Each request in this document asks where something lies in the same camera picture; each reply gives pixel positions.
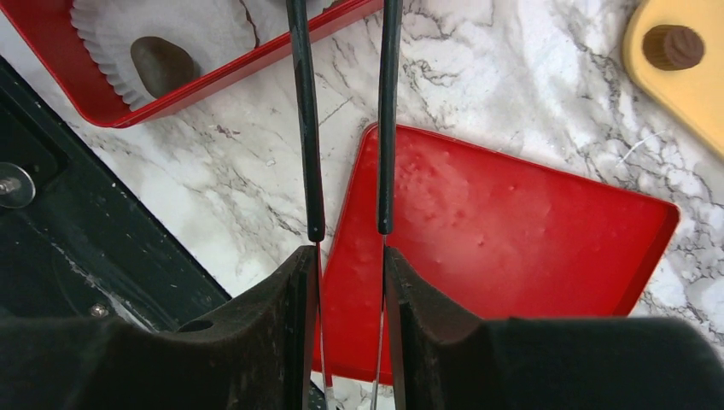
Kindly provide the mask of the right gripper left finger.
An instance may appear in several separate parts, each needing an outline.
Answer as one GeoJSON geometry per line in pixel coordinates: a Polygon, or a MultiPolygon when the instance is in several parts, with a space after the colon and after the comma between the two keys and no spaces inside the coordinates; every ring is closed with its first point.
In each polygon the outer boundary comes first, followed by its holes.
{"type": "Polygon", "coordinates": [[[175,332],[122,319],[5,319],[4,409],[304,409],[318,251],[175,332]]]}

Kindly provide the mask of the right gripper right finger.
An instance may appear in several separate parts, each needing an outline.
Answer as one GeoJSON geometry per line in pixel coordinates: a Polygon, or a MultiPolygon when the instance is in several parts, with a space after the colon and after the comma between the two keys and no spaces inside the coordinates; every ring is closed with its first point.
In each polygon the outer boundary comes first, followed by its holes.
{"type": "Polygon", "coordinates": [[[686,322],[483,319],[384,250],[399,409],[720,409],[723,366],[686,322]]]}

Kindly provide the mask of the dark oval chocolate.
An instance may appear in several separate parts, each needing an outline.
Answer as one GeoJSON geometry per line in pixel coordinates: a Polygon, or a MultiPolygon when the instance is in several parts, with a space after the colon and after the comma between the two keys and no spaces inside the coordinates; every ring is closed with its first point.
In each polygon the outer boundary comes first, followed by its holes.
{"type": "Polygon", "coordinates": [[[183,48],[164,38],[147,36],[130,47],[138,76],[154,98],[160,98],[200,77],[200,66],[183,48]]]}

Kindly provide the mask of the black tweezers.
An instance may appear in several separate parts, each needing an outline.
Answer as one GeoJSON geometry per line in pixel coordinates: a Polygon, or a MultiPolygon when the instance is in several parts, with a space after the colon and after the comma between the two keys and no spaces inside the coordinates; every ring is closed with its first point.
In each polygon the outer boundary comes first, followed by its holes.
{"type": "MultiPolygon", "coordinates": [[[[320,244],[325,238],[325,214],[311,39],[306,3],[304,1],[288,1],[286,2],[286,8],[300,124],[303,184],[307,209],[307,237],[316,246],[317,306],[320,337],[324,338],[328,332],[324,329],[324,314],[321,304],[323,286],[320,244]]],[[[383,3],[382,49],[377,104],[377,231],[382,236],[382,251],[386,250],[387,236],[394,229],[396,112],[402,9],[403,2],[401,1],[385,1],[383,3]]]]}

